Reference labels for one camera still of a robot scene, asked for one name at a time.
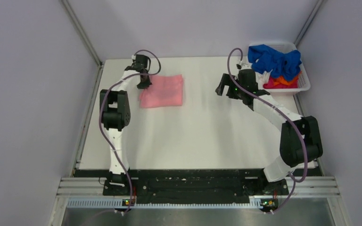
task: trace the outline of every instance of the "blue towel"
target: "blue towel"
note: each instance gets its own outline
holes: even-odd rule
[[[302,63],[299,51],[293,50],[284,54],[266,45],[250,46],[247,59],[252,63],[255,72],[263,74],[264,71],[272,70],[271,77],[276,79],[282,75],[287,81],[293,80],[299,74],[299,65]]]

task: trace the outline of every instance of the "white wall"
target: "white wall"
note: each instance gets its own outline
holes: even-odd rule
[[[293,42],[317,0],[70,0],[102,60],[227,56],[255,40]]]
[[[48,223],[95,73],[58,0],[0,0],[0,226]]]
[[[312,88],[324,168],[335,175],[355,225],[362,225],[362,1],[329,0],[299,48]]]

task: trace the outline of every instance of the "folded pink cloth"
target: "folded pink cloth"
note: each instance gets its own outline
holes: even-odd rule
[[[141,108],[182,106],[182,75],[150,77],[152,85],[144,89],[140,95]]]

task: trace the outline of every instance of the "table top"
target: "table top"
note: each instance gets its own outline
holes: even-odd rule
[[[231,72],[237,74],[231,59]],[[280,132],[241,100],[216,95],[227,57],[161,58],[160,75],[182,74],[183,106],[139,108],[136,77],[128,91],[131,121],[124,128],[123,150],[131,169],[257,169],[279,156]],[[107,60],[98,92],[116,83],[130,59]],[[152,59],[150,73],[157,70]],[[292,95],[273,95],[296,112]],[[109,145],[98,128],[99,95],[94,103],[79,169],[109,169]]]

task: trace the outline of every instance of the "plastic basket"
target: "plastic basket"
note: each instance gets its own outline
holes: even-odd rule
[[[296,50],[296,46],[290,42],[254,42],[251,43],[249,46],[257,46],[261,44],[270,46],[271,48],[281,53],[288,53],[290,51]],[[304,69],[303,63],[300,64],[300,70],[302,71],[302,73],[300,74],[299,79],[297,80],[297,87],[298,87],[297,89],[265,89],[265,90],[270,93],[283,93],[290,95],[296,94],[300,91],[309,90],[310,82],[309,78],[307,77],[306,70]]]

